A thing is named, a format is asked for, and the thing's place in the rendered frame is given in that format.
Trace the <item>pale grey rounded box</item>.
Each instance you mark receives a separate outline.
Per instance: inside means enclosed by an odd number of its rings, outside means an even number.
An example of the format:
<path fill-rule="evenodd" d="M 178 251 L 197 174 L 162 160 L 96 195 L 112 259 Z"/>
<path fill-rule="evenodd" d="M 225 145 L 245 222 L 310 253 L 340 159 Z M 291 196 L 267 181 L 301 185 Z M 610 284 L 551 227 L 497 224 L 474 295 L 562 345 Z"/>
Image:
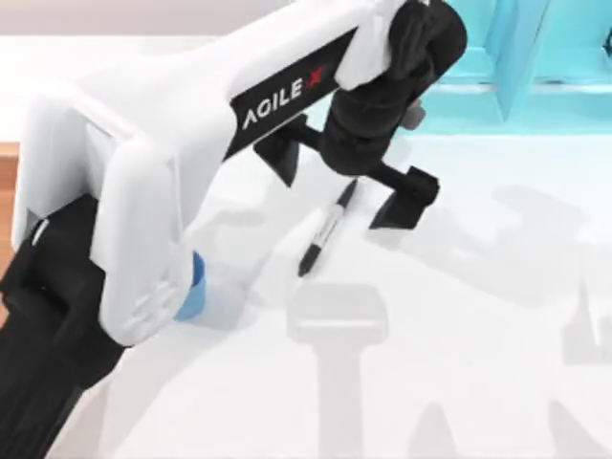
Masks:
<path fill-rule="evenodd" d="M 420 99 L 415 100 L 406 110 L 403 126 L 407 130 L 417 129 L 426 117 L 426 109 Z"/>

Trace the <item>black marker pen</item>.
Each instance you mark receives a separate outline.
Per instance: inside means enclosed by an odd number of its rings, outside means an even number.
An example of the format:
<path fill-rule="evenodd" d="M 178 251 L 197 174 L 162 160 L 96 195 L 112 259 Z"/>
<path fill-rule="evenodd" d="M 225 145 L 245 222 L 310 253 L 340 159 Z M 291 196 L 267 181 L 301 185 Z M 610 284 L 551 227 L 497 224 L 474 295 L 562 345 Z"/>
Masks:
<path fill-rule="evenodd" d="M 325 244 L 329 240 L 339 221 L 347 210 L 355 193 L 358 180 L 352 180 L 342 191 L 336 202 L 330 208 L 322 226 L 317 231 L 308 249 L 299 261 L 297 275 L 303 277 L 308 274 L 317 263 Z"/>

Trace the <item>blue cup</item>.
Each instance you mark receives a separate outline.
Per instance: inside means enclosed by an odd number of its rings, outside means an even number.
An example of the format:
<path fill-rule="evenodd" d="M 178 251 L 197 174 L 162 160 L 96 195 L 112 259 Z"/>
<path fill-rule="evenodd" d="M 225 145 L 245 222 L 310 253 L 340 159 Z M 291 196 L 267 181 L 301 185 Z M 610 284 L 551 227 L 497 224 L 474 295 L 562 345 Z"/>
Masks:
<path fill-rule="evenodd" d="M 200 253 L 192 255 L 192 282 L 189 292 L 175 315 L 177 321 L 187 321 L 201 314 L 206 303 L 206 264 Z"/>

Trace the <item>light blue rack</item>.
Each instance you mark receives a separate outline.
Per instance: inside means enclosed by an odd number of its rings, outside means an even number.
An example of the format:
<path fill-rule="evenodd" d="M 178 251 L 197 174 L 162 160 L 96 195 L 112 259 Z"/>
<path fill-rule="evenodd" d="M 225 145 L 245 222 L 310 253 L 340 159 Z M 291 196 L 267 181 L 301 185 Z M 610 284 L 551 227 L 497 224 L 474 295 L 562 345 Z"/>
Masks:
<path fill-rule="evenodd" d="M 425 98 L 436 134 L 612 134 L 612 0 L 446 0 L 465 55 Z"/>

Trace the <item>wooden furniture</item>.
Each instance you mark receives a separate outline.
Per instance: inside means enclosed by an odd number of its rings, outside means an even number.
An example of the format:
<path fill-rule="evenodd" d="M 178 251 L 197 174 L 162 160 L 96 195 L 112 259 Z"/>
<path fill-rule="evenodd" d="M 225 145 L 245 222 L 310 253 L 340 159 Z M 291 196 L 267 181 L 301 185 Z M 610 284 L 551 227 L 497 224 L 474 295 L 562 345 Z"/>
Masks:
<path fill-rule="evenodd" d="M 20 146 L 0 141 L 0 193 L 14 193 Z"/>

